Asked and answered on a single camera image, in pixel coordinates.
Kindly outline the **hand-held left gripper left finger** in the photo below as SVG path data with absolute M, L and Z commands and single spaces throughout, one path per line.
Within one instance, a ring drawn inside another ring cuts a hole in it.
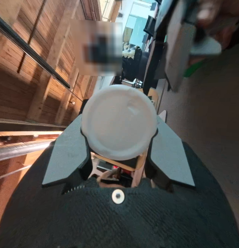
M 56 139 L 42 181 L 43 187 L 65 184 L 76 187 L 88 179 L 92 158 L 86 137 L 81 130 L 79 115 Z

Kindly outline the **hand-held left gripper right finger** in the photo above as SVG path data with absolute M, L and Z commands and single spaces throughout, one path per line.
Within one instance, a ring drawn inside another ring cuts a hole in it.
M 145 175 L 159 187 L 171 183 L 195 186 L 182 140 L 160 116 L 157 116 L 157 131 L 149 145 Z

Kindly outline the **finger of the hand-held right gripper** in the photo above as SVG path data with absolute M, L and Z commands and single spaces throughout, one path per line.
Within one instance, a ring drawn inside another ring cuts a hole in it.
M 181 85 L 195 34 L 196 1 L 180 0 L 172 12 L 166 40 L 165 74 L 173 92 L 177 92 Z

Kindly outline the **stack of green bins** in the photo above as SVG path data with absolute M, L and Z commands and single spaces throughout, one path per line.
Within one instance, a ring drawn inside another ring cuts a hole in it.
M 205 59 L 196 62 L 195 64 L 192 64 L 188 67 L 188 69 L 185 70 L 183 77 L 184 78 L 189 78 L 192 74 L 194 74 L 199 68 L 202 67 L 203 63 L 204 63 Z

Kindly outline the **black office chair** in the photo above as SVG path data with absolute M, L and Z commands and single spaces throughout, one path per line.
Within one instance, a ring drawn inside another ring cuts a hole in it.
M 122 76 L 123 80 L 133 82 L 135 79 L 144 81 L 150 53 L 142 51 L 128 42 L 122 43 Z

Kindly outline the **silver ventilation duct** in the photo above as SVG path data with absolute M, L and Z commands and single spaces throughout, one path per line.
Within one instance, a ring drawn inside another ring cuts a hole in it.
M 0 146 L 0 161 L 44 150 L 54 141 L 55 139 L 49 139 L 44 141 L 21 142 Z

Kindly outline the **black ceiling rail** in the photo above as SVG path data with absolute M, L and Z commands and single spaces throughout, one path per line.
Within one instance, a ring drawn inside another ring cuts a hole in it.
M 56 79 L 66 89 L 70 89 L 70 85 L 46 62 L 37 54 L 1 17 L 0 17 L 0 32 L 18 48 L 33 59 L 42 69 L 50 76 Z

